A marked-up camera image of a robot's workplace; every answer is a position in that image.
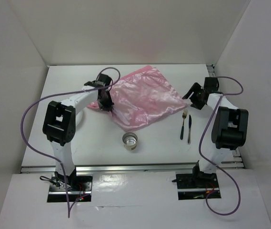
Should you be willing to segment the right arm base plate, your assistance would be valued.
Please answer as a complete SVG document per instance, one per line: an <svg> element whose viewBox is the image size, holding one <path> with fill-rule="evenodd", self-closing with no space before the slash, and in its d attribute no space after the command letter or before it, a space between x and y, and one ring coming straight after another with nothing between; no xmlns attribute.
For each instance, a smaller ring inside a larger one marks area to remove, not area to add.
<svg viewBox="0 0 271 229"><path fill-rule="evenodd" d="M221 198L220 186L216 174L211 178L194 178L190 173L177 173L172 183L177 185L179 200L197 200Z"/></svg>

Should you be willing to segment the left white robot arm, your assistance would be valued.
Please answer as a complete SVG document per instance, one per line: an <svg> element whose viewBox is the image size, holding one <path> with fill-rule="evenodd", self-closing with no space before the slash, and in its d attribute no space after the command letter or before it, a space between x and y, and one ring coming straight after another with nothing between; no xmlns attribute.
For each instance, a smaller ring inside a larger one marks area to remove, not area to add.
<svg viewBox="0 0 271 229"><path fill-rule="evenodd" d="M76 126L82 119L83 109L93 102L98 108L111 112L114 105L109 86L112 79L100 73L94 81L86 82L83 93L77 93L61 102L51 101L48 104L42 131L50 141L56 162L55 177L65 190L77 188L76 167L72 160L71 141L76 134Z"/></svg>

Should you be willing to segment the pink rose satin cloth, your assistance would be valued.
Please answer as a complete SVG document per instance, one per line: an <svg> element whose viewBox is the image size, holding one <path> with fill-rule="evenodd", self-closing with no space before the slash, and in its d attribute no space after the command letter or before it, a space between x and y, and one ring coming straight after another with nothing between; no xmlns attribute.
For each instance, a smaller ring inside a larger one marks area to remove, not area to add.
<svg viewBox="0 0 271 229"><path fill-rule="evenodd" d="M150 65L120 78L110 95L114 105L107 114L124 131L145 128L188 106L163 74Z"/></svg>

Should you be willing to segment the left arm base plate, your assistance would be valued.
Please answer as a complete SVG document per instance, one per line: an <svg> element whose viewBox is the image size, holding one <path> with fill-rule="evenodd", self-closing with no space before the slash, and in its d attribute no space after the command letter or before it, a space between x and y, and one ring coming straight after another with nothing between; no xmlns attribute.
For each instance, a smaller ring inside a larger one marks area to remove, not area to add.
<svg viewBox="0 0 271 229"><path fill-rule="evenodd" d="M66 188L63 181L58 180L55 176L51 178L40 176L41 181L49 182L48 203L66 202ZM79 198L79 202L91 202L93 176L80 176L76 179L76 184L72 187L67 185L70 202Z"/></svg>

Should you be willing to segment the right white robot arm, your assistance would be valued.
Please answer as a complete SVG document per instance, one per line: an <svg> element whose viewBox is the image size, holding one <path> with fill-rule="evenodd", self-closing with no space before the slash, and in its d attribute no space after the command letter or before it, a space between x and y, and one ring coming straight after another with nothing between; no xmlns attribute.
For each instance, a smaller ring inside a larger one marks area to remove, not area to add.
<svg viewBox="0 0 271 229"><path fill-rule="evenodd" d="M226 155L243 146L246 142L249 112L234 106L227 98L228 95L240 95L243 86L231 77L223 76L236 82L241 91L238 93L223 93L219 91L218 77L206 77L204 86L194 83L183 99L190 99L191 107L201 110L204 106L212 109L211 116L199 140L200 160L192 169L190 182L192 185L207 187L216 179L216 170ZM202 143L210 127L212 146L207 155L202 153Z"/></svg>

